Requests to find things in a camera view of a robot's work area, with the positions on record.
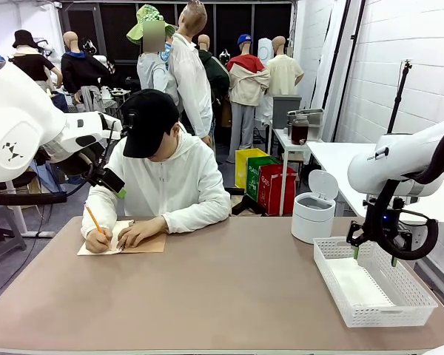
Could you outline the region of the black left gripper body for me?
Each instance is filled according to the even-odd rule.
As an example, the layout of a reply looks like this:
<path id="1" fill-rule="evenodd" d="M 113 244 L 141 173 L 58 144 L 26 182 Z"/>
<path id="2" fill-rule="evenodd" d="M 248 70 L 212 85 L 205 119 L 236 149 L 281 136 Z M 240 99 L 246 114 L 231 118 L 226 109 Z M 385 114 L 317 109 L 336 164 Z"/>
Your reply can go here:
<path id="1" fill-rule="evenodd" d="M 73 153 L 68 159 L 58 162 L 57 167 L 67 176 L 87 175 L 90 166 L 93 169 L 98 167 L 103 153 L 104 147 L 96 142 Z"/>

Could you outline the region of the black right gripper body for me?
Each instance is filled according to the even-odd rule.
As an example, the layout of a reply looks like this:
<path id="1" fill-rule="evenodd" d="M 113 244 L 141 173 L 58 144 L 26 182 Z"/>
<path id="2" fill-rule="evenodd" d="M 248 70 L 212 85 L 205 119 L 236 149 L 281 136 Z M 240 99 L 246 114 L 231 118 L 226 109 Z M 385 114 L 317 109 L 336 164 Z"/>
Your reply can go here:
<path id="1" fill-rule="evenodd" d="M 389 241 L 412 241 L 413 233 L 411 229 L 406 227 L 405 223 L 400 222 L 400 215 L 403 213 L 405 206 L 404 199 L 393 199 L 392 206 L 382 210 L 376 207 L 376 199 L 367 199 L 363 201 L 363 206 L 366 207 L 366 219 L 363 222 L 362 230 L 363 236 L 366 240 L 378 241 L 380 235 L 384 235 L 384 240 Z M 373 213 L 381 212 L 380 227 L 373 226 Z"/>

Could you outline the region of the person's left hand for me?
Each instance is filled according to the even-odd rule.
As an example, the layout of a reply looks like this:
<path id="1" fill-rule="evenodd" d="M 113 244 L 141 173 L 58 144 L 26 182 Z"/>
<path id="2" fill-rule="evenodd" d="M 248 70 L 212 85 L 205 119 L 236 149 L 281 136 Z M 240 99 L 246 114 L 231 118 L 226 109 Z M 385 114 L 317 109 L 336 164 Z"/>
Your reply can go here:
<path id="1" fill-rule="evenodd" d="M 163 216 L 154 217 L 151 220 L 138 221 L 131 223 L 118 234 L 117 247 L 134 248 L 142 240 L 153 237 L 156 234 L 166 231 L 167 222 Z"/>

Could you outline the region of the person's right hand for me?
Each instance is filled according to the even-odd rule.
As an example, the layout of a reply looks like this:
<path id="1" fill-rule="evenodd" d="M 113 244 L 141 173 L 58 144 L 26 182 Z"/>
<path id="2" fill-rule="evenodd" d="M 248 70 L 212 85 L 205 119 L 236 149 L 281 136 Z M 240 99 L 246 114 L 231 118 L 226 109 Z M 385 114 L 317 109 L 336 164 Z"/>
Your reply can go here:
<path id="1" fill-rule="evenodd" d="M 111 240 L 112 231 L 110 229 L 93 229 L 86 236 L 85 246 L 88 251 L 98 254 L 110 248 Z"/>

